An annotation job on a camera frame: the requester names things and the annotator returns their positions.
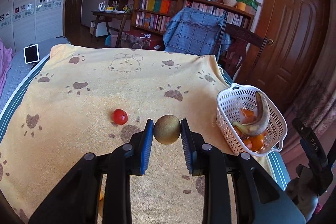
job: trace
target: brown door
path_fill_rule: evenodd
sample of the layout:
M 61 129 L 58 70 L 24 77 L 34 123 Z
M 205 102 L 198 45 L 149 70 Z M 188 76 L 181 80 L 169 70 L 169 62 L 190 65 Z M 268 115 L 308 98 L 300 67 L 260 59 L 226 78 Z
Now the brown door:
M 330 0 L 264 0 L 256 34 L 272 39 L 247 78 L 250 47 L 236 81 L 263 90 L 284 112 L 311 74 L 329 22 Z
M 82 0 L 65 0 L 65 28 L 81 25 Z

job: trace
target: patterned curtain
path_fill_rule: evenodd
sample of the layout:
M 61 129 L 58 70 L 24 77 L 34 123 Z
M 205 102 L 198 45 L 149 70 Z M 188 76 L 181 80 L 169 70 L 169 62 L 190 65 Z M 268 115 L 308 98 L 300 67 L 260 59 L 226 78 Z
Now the patterned curtain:
M 291 125 L 295 117 L 311 127 L 317 137 L 336 119 L 336 0 L 331 0 L 328 32 L 313 73 L 284 117 L 288 126 L 281 152 L 285 164 L 303 153 L 300 137 Z

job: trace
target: door handle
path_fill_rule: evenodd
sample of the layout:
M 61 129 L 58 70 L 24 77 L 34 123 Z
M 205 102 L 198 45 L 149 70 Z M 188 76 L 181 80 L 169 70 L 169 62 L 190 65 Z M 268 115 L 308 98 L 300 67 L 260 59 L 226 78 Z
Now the door handle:
M 272 39 L 267 40 L 267 45 L 273 46 L 274 41 Z

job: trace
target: tablet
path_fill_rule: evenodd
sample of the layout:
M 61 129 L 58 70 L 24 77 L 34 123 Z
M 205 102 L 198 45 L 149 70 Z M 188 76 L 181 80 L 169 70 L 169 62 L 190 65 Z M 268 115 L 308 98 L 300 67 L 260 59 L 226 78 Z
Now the tablet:
M 26 64 L 40 62 L 39 46 L 37 44 L 23 48 L 23 53 Z

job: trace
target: electric kettle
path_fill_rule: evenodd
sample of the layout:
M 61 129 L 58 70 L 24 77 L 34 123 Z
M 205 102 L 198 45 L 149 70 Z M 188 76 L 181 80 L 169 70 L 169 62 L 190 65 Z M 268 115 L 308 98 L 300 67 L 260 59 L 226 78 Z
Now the electric kettle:
M 103 11 L 105 11 L 107 6 L 109 6 L 109 1 L 108 0 L 99 3 L 98 9 L 99 9 L 99 11 L 103 12 Z

